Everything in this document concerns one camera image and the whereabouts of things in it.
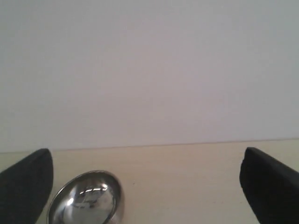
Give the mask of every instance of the table surface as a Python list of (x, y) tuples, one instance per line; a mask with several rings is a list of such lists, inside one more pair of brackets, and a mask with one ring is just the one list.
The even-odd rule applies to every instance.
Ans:
[[(73, 177), (101, 169), (123, 185), (123, 224), (257, 224), (239, 184), (246, 147), (299, 170), (299, 140), (54, 151), (48, 203)], [(27, 154), (0, 154), (0, 170)], [(46, 223), (48, 206), (37, 224)]]

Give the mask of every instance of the spoon bowl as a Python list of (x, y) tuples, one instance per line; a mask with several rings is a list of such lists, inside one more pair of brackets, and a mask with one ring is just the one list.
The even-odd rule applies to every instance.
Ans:
[(119, 224), (124, 211), (120, 182), (107, 171), (90, 171), (69, 181), (54, 197), (48, 224)]

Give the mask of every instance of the shiny spoon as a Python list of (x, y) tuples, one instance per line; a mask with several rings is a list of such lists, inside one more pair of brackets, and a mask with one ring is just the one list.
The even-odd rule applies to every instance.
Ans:
[(123, 212), (124, 194), (117, 178), (107, 171), (90, 171), (56, 194), (47, 224), (119, 224)]

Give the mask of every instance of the light wood surface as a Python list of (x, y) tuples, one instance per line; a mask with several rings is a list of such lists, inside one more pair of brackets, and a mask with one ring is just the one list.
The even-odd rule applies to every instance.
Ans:
[[(299, 170), (299, 140), (54, 151), (50, 200), (71, 178), (104, 169), (124, 187), (124, 224), (257, 224), (239, 184), (249, 146)], [(27, 154), (0, 154), (0, 169)]]

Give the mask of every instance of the white wall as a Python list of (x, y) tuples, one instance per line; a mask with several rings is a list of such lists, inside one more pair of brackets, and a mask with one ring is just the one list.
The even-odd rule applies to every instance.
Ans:
[(3, 0), (0, 151), (299, 137), (298, 8)]

